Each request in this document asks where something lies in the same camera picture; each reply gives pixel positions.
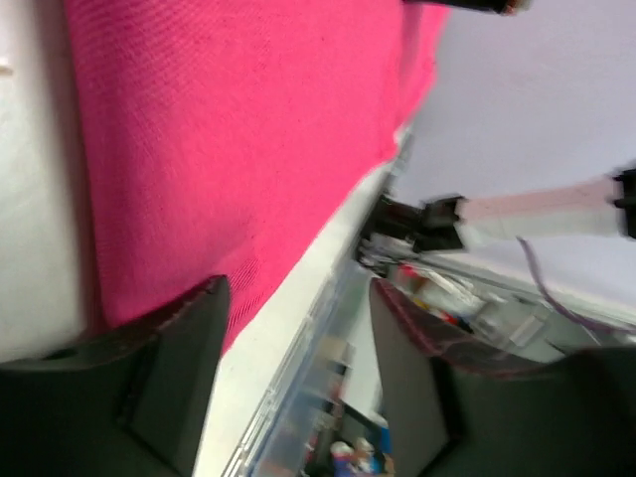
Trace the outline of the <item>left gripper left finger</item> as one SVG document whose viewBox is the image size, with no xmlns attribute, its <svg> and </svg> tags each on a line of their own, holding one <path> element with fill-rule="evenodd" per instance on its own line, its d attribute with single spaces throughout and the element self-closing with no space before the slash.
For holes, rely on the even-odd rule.
<svg viewBox="0 0 636 477">
<path fill-rule="evenodd" d="M 190 476 L 230 312 L 214 276 L 117 329 L 1 367 L 5 476 Z"/>
</svg>

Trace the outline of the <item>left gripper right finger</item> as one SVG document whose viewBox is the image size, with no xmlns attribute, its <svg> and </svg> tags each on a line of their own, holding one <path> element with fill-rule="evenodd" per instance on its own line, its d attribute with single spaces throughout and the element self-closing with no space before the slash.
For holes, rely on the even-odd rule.
<svg viewBox="0 0 636 477">
<path fill-rule="evenodd" d="M 505 352 L 416 306 L 387 280 L 370 311 L 399 476 L 631 476 L 635 350 L 549 363 Z"/>
</svg>

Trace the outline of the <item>pink trousers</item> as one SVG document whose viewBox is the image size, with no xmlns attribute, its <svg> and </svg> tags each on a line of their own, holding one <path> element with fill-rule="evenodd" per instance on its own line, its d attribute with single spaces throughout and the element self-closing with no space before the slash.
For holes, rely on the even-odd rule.
<svg viewBox="0 0 636 477">
<path fill-rule="evenodd" d="M 449 16 L 400 1 L 65 5 L 102 314 L 223 274 L 226 343 L 397 150 Z"/>
</svg>

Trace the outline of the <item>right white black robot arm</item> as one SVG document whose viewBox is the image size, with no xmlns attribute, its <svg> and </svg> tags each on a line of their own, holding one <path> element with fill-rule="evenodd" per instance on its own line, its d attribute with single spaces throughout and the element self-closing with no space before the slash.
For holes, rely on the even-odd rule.
<svg viewBox="0 0 636 477">
<path fill-rule="evenodd" d="M 635 166 L 573 186 L 520 195 L 438 199 L 420 210 L 413 248 L 468 250 L 499 241 L 635 237 Z"/>
</svg>

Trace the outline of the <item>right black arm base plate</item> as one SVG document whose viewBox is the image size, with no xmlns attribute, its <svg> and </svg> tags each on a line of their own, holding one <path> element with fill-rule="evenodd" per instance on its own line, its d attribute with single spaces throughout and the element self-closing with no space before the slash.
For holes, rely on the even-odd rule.
<svg viewBox="0 0 636 477">
<path fill-rule="evenodd" d="M 381 194 L 363 222 L 354 247 L 353 258 L 359 264 L 365 260 L 374 235 L 390 239 L 406 239 L 418 228 L 422 207 L 397 202 L 387 194 Z"/>
</svg>

